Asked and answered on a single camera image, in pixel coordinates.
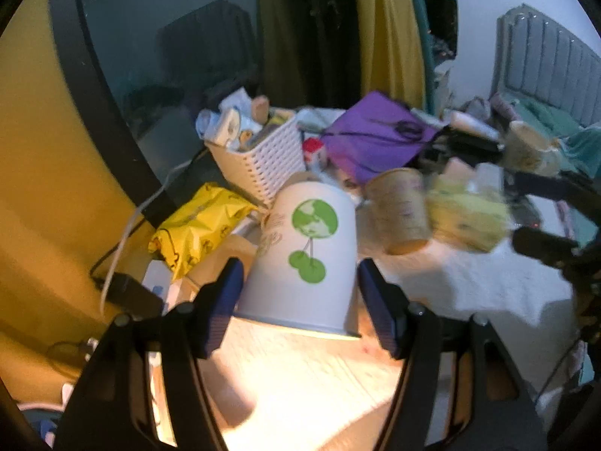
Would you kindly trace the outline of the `white cup green print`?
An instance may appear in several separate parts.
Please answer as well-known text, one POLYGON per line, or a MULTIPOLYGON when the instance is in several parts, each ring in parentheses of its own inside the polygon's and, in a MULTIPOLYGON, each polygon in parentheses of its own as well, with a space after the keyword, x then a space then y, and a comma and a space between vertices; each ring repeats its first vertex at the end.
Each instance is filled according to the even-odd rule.
POLYGON ((234 315, 316 337, 359 339, 355 203, 318 181, 278 192, 234 315))

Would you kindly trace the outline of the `yellowish floral paper cup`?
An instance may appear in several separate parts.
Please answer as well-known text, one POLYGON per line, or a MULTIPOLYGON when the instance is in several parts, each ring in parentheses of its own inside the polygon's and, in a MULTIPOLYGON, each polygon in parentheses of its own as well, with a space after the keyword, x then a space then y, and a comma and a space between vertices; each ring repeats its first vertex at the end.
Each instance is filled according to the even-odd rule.
POLYGON ((513 171, 551 177, 560 171, 560 152, 528 123, 511 121, 504 136, 502 165, 513 171))

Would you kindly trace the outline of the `brown floral paper cup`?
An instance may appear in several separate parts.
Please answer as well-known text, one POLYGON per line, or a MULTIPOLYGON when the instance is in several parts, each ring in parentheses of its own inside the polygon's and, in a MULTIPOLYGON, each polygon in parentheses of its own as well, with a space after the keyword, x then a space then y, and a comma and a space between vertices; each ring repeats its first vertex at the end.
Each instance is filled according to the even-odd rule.
POLYGON ((385 171, 365 185, 365 194, 387 254, 412 253, 429 242, 424 178, 418 170, 385 171))

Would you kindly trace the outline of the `yellow tissue box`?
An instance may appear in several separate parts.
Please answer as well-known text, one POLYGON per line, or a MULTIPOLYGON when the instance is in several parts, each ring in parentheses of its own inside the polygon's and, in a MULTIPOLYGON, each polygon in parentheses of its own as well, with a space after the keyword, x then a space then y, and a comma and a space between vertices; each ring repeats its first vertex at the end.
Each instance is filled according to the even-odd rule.
POLYGON ((497 191, 470 191, 437 176, 426 193, 433 236, 464 250, 489 253, 506 237, 509 211, 497 191))

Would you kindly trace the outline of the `black power adapter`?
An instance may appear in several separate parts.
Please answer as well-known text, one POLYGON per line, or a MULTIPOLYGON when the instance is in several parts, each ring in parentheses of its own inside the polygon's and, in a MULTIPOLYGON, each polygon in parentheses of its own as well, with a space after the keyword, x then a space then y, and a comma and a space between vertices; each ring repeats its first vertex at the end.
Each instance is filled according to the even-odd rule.
POLYGON ((113 303, 134 318, 150 319, 161 316, 164 303, 162 298, 153 293, 125 273, 115 273, 110 281, 105 303, 113 303))

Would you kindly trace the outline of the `white tube bottle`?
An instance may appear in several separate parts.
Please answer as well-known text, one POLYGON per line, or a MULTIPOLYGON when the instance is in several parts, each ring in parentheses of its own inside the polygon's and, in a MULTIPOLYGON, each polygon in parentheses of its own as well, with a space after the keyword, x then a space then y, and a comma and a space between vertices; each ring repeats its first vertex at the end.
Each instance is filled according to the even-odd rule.
POLYGON ((477 138, 488 139, 491 142, 500 141, 500 134, 495 128, 465 112, 445 110, 444 119, 448 121, 451 128, 460 132, 477 138))

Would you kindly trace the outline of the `grey headboard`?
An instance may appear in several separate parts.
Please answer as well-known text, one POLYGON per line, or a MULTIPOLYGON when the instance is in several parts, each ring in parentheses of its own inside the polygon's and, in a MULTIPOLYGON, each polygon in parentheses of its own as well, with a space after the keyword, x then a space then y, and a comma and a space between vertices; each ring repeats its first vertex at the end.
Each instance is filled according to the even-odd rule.
POLYGON ((600 56, 548 15, 521 4, 497 18, 491 92, 533 98, 587 127, 600 121, 600 56))

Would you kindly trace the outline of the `black scissors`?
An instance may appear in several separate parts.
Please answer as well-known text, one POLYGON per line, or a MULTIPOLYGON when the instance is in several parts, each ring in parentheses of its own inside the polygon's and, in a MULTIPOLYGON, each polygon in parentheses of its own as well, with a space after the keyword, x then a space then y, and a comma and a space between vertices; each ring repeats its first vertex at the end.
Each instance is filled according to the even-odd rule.
POLYGON ((424 126, 414 121, 399 120, 394 122, 379 121, 379 124, 391 127, 400 137, 408 142, 420 142, 424 137, 424 126))

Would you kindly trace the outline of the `yellow snack bag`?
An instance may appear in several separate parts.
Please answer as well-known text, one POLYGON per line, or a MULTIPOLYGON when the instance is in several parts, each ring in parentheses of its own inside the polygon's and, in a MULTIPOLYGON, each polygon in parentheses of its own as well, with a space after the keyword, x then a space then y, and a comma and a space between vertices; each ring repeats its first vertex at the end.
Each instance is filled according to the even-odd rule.
POLYGON ((205 183, 156 229, 149 241, 149 253, 164 261, 171 280, 176 281, 213 253, 243 219, 257 211, 241 195, 216 183, 205 183))

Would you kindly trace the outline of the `purple cloth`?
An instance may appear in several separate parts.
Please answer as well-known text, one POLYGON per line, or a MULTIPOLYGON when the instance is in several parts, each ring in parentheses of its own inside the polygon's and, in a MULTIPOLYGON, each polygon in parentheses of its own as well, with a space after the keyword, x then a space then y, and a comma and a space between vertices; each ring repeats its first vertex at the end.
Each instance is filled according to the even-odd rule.
POLYGON ((371 92, 346 110, 320 135, 330 161, 356 184, 402 168, 419 156, 439 130, 415 116, 405 103, 371 92), (424 126, 420 142, 408 142, 379 121, 414 121, 424 126))

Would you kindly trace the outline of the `yellow curtain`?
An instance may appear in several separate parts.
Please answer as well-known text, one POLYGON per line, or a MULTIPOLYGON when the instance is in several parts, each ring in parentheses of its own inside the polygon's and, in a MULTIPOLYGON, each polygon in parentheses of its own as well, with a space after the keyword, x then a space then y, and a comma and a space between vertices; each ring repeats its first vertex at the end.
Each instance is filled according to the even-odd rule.
POLYGON ((412 0, 356 0, 356 9, 362 93, 380 91, 412 107, 425 105, 424 58, 412 0))

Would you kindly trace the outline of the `red white carton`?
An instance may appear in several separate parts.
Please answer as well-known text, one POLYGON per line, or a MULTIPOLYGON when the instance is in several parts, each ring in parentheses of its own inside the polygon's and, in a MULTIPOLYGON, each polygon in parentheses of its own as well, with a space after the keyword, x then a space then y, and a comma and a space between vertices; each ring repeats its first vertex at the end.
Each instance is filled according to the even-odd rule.
POLYGON ((310 171, 323 171, 328 165, 326 145, 318 138, 305 139, 302 143, 302 155, 310 171))

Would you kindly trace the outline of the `white perforated plastic basket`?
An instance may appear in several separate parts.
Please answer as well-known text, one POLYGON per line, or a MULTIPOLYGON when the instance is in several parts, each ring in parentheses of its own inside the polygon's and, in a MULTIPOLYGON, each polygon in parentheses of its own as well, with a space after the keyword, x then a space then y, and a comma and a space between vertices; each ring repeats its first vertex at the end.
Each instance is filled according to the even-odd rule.
POLYGON ((302 135, 292 110, 273 109, 286 121, 246 152, 230 151, 207 142, 214 161, 230 186, 249 200, 270 207, 289 177, 304 172, 302 135))

